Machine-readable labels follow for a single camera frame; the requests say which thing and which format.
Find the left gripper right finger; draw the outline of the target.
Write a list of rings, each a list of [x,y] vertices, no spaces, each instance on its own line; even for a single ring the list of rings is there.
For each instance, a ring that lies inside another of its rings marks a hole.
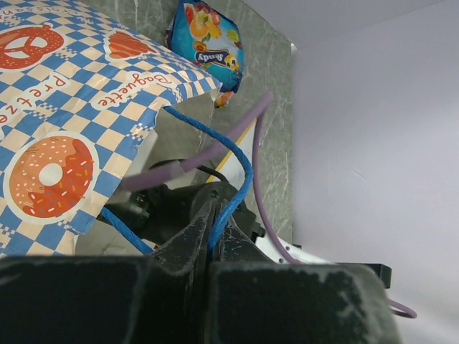
[[[209,269],[211,343],[400,343],[385,286],[368,264],[280,264],[238,207]]]

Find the blue fruit candy bag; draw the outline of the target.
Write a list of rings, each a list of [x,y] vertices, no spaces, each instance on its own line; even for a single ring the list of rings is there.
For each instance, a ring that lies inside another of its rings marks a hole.
[[[237,25],[205,1],[179,1],[165,43],[222,83],[214,106],[227,106],[238,92],[245,68]]]

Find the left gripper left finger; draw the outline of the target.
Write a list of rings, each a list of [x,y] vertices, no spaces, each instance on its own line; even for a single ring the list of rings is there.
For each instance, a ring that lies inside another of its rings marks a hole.
[[[206,343],[212,205],[155,253],[1,261],[3,343]]]

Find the blue checkered paper bag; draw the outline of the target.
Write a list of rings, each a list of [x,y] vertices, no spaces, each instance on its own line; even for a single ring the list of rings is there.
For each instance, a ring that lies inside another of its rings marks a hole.
[[[159,110],[221,86],[79,1],[3,1],[1,255],[74,254]]]

